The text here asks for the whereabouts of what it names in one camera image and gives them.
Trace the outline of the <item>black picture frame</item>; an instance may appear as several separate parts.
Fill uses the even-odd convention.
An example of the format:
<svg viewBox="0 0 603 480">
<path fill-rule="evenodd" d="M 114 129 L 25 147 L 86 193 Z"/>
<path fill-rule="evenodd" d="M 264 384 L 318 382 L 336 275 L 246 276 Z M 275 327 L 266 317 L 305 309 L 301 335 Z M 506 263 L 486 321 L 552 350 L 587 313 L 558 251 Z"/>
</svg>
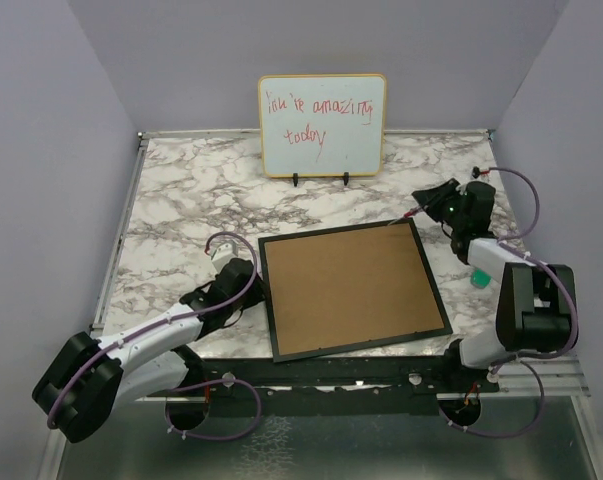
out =
<svg viewBox="0 0 603 480">
<path fill-rule="evenodd" d="M 411 219 L 262 237 L 258 246 L 276 363 L 452 332 Z"/>
</svg>

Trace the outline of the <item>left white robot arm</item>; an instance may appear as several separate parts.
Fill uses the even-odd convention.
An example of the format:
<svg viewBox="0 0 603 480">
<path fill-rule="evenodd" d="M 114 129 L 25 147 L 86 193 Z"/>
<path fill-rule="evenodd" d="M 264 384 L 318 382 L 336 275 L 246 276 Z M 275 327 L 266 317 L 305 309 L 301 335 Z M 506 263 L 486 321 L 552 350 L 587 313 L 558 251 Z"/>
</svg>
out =
<svg viewBox="0 0 603 480">
<path fill-rule="evenodd" d="M 227 327 L 235 313 L 263 299 L 254 263 L 233 258 L 212 281 L 149 321 L 98 339 L 85 332 L 71 336 L 32 398 L 49 429 L 60 430 L 72 443 L 83 441 L 117 406 L 163 390 L 195 392 L 204 377 L 189 344 Z"/>
</svg>

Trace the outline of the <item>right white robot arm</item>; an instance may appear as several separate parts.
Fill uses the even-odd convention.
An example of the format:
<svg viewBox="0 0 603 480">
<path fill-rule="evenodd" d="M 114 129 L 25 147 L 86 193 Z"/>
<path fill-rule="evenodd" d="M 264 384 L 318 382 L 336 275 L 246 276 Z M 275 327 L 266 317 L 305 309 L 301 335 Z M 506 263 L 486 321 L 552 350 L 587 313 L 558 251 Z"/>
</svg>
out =
<svg viewBox="0 0 603 480">
<path fill-rule="evenodd" d="M 487 183 L 456 179 L 412 193 L 420 212 L 450 229 L 458 259 L 500 285 L 495 325 L 460 340 L 459 357 L 440 367 L 442 383 L 453 391 L 472 384 L 476 369 L 515 358 L 556 358 L 578 339 L 572 269 L 535 260 L 497 238 L 491 230 L 495 195 Z"/>
</svg>

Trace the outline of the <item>teal green eraser block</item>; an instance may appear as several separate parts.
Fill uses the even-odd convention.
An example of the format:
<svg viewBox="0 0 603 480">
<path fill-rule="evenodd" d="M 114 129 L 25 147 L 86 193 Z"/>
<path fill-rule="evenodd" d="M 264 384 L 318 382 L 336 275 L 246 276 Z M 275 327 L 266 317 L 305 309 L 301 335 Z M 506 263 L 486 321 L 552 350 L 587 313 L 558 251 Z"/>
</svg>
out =
<svg viewBox="0 0 603 480">
<path fill-rule="evenodd" d="M 491 277 L 480 269 L 475 269 L 470 277 L 471 285 L 477 289 L 485 289 L 491 283 Z"/>
</svg>

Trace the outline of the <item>black whiteboard stand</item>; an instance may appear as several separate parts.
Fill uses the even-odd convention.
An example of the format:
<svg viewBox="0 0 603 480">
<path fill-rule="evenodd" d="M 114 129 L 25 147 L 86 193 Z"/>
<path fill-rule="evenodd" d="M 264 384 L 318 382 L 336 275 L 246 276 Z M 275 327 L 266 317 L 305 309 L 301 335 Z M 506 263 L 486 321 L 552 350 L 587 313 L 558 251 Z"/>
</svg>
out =
<svg viewBox="0 0 603 480">
<path fill-rule="evenodd" d="M 338 184 L 347 187 L 351 180 L 349 172 L 343 172 L 340 175 L 323 175 L 323 176 L 312 176 L 312 175 L 300 175 L 298 172 L 294 172 L 291 176 L 292 185 L 297 188 L 301 183 L 306 181 L 331 181 L 337 182 Z"/>
</svg>

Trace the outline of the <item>yellow-framed whiteboard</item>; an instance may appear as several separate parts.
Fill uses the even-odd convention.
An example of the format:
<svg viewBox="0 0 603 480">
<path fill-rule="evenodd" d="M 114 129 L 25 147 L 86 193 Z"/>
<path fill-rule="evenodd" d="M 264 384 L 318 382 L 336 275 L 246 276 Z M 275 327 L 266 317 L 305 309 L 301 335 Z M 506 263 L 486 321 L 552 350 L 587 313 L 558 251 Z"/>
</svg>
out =
<svg viewBox="0 0 603 480">
<path fill-rule="evenodd" d="M 368 177 L 382 169 L 385 76 L 268 75 L 258 101 L 267 176 Z"/>
</svg>

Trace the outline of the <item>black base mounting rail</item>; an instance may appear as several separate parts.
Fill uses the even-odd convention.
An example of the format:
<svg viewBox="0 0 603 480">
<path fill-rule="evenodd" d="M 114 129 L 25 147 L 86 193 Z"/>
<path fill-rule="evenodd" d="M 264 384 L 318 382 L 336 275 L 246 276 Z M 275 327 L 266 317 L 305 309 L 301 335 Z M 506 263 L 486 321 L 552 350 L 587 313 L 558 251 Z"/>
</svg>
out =
<svg viewBox="0 0 603 480">
<path fill-rule="evenodd" d="M 439 396 L 461 399 L 472 388 L 480 395 L 499 391 L 485 370 L 457 367 L 442 356 L 322 357 L 276 363 L 270 358 L 205 359 L 201 379 L 230 376 L 209 390 L 164 397 L 181 413 L 205 410 L 214 417 L 248 417 L 256 412 L 257 390 L 266 416 L 410 414 L 435 416 Z"/>
</svg>

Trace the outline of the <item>aluminium table edge rail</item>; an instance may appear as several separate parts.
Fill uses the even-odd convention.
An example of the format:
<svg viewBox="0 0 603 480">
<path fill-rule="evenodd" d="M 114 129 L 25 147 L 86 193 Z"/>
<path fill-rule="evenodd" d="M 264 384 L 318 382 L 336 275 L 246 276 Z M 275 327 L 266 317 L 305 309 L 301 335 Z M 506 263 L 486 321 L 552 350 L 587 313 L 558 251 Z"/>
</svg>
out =
<svg viewBox="0 0 603 480">
<path fill-rule="evenodd" d="M 120 261 L 125 250 L 125 242 L 129 230 L 130 219 L 133 215 L 139 183 L 147 156 L 149 139 L 146 137 L 146 133 L 138 132 L 137 140 L 138 145 L 136 157 L 132 168 L 130 183 L 125 195 L 123 210 L 120 214 L 117 228 L 115 230 L 114 244 L 107 262 L 105 276 L 97 296 L 93 318 L 90 324 L 87 326 L 87 335 L 91 340 L 96 340 L 97 342 L 101 340 L 103 331 L 107 329 L 110 305 L 113 295 L 115 294 L 117 281 L 119 278 Z"/>
</svg>

